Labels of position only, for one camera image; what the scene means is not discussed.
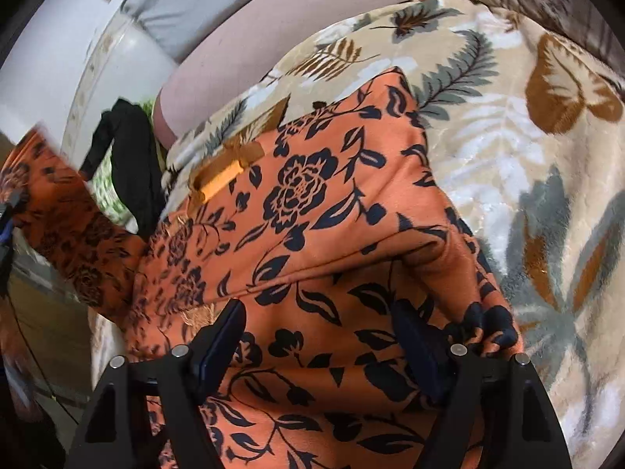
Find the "wire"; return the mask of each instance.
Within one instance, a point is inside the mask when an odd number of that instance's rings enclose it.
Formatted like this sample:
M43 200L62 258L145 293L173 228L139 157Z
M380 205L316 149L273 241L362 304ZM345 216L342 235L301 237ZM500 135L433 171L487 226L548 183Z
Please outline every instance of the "wire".
M18 325L18 330L20 331L20 335L22 336L24 343L26 343L28 352L32 356L32 359L35 362L35 365L37 366L37 369L39 370L39 373L41 374L43 381L45 382L46 386L48 387L48 390L50 391L50 396L52 397L52 400L54 400L61 407L61 409L63 409L63 411L65 411L65 414L67 414L72 419L72 421L74 421L74 423L78 424L78 420L76 420L76 418L74 418L73 415L67 410L67 408L57 400L56 394L54 393L54 390L52 389L52 385L48 381L48 378L46 378L46 375L43 373L43 369L41 368L41 365L39 364L39 361L37 360L35 353L32 352L32 347L30 347L30 344L26 340L26 337L24 336L24 332L22 331L22 326L20 325L20 321L18 319L18 313L15 310L15 305L13 305L13 299L11 298L9 291L7 291L6 297L9 300L9 305L11 306L11 311L13 312L13 316L15 317L15 322Z

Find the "pink pillow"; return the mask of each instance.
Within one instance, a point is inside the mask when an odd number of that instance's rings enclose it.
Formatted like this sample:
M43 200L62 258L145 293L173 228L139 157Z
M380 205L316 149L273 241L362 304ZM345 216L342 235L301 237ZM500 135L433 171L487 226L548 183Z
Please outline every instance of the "pink pillow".
M165 147L257 83L298 43L337 21L405 0L253 0L204 39L162 87Z

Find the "garment sleeve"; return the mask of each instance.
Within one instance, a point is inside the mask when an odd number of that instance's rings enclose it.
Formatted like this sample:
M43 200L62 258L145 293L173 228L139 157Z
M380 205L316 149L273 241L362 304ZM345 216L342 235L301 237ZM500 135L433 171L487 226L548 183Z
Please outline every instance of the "garment sleeve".
M80 299L120 324L132 299L144 241L110 222L82 177L31 130L0 174L0 200L22 189L14 223L27 242L68 279Z

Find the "silver bolt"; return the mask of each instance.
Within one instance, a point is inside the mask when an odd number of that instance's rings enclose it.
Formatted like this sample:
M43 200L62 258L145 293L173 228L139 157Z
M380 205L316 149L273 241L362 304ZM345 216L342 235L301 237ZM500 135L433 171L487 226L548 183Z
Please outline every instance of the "silver bolt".
M462 344L454 344L451 346L451 354L454 354L455 356L464 356L467 352L467 348Z
M120 368L124 363L126 363L126 359L118 355L111 358L109 365L111 365L111 368Z
M525 353L516 353L514 355L514 360L521 366L526 366L529 363L529 356Z
M178 344L176 347L171 349L171 354L173 354L176 358L182 358L186 356L189 352L189 346L185 344Z

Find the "leaf patterned blanket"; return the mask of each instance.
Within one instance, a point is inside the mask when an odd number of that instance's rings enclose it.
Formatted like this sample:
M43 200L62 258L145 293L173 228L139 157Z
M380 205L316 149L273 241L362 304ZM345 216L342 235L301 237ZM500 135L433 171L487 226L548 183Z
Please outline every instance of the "leaf patterned blanket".
M515 310L574 467L598 468L625 427L625 90L569 40L469 0L341 21L174 144L166 213L224 144L340 100L392 66L418 101L438 184Z

